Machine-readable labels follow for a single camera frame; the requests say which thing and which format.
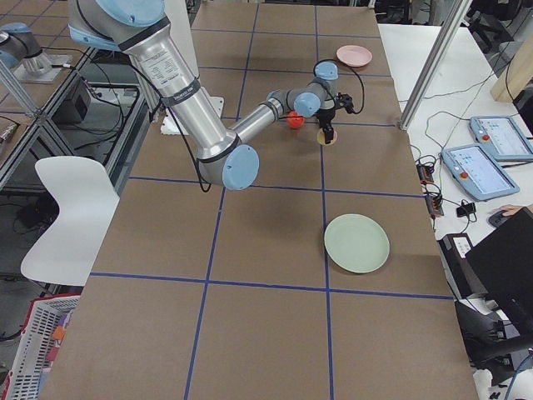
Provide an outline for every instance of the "blue joint cap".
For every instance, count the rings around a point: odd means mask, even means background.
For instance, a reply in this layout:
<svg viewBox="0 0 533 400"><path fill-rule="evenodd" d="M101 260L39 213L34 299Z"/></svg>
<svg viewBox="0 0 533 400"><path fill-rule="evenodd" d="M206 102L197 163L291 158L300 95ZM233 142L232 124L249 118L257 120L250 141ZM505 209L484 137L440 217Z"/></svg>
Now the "blue joint cap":
<svg viewBox="0 0 533 400"><path fill-rule="evenodd" d="M324 61L315 67L315 74L326 81L334 81L339 78L335 63Z"/></svg>
<svg viewBox="0 0 533 400"><path fill-rule="evenodd" d="M71 25L69 25L68 28L70 29L70 37L76 43L80 43L91 48L111 50L112 52L121 51L121 49L118 48L118 45L115 42L112 42L111 40L92 35L91 33L80 31L79 29L76 29Z"/></svg>
<svg viewBox="0 0 533 400"><path fill-rule="evenodd" d="M314 93L300 93L294 100L294 109L304 118L315 115L320 108L320 98Z"/></svg>
<svg viewBox="0 0 533 400"><path fill-rule="evenodd" d="M96 0L111 18L130 27L149 27L165 15L163 0Z"/></svg>
<svg viewBox="0 0 533 400"><path fill-rule="evenodd" d="M2 50L0 50L0 60L2 60L8 68L15 68L18 65L18 60L14 56L8 52L3 52Z"/></svg>
<svg viewBox="0 0 533 400"><path fill-rule="evenodd" d="M7 23L3 27L0 27L3 31L7 33L31 33L32 30L23 22L11 22Z"/></svg>
<svg viewBox="0 0 533 400"><path fill-rule="evenodd" d="M231 190L242 190L252 185L259 172L259 156L253 147L242 144L235 147L224 163L222 183Z"/></svg>

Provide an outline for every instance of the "pale green plate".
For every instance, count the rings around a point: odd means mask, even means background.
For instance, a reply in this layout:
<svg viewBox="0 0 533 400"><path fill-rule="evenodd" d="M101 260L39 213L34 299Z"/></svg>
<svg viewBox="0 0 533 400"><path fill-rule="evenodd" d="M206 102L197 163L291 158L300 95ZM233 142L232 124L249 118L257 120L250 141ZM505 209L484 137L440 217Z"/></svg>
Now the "pale green plate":
<svg viewBox="0 0 533 400"><path fill-rule="evenodd" d="M344 214L329 223L324 243L331 259L353 273L368 273L381 267L391 246L383 228L361 214Z"/></svg>

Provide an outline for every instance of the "computer mouse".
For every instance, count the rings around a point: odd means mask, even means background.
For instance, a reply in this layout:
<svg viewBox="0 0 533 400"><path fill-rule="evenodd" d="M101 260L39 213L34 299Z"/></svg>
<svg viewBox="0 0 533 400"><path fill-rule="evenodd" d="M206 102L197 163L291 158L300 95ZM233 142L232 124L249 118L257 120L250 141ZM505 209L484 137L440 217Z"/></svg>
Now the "computer mouse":
<svg viewBox="0 0 533 400"><path fill-rule="evenodd" d="M492 225L494 228L498 228L502 223L504 223L509 218L511 218L511 216L504 217L503 213L505 213L505 211L500 210L500 211L492 214L489 217L489 224Z"/></svg>

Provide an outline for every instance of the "pink plate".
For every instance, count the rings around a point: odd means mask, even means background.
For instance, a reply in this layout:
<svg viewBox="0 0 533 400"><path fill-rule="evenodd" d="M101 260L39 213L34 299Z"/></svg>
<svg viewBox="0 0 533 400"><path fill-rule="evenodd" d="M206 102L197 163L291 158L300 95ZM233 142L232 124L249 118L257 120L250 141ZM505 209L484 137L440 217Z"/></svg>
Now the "pink plate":
<svg viewBox="0 0 533 400"><path fill-rule="evenodd" d="M356 45L340 47L336 51L336 56L350 67L362 67L372 60L372 53L370 50Z"/></svg>

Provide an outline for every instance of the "blue cable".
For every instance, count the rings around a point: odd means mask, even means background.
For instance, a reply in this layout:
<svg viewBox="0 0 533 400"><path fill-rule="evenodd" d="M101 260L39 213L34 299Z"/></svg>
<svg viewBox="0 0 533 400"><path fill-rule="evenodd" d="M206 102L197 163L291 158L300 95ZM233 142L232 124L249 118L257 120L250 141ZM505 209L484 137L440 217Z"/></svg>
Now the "blue cable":
<svg viewBox="0 0 533 400"><path fill-rule="evenodd" d="M515 383L516 377L518 376L519 373L522 372L522 368L524 367L524 365L526 365L526 363L529 360L531 360L532 358L533 358L533 352L530 351L529 356L524 358L524 360L520 363L520 365L516 369L515 373L513 374L513 378L511 379L511 383L509 383L509 387L507 388L507 393L506 393L506 397L504 398L504 400L508 400L509 399L509 394L511 394L511 389L513 387L513 383Z"/></svg>

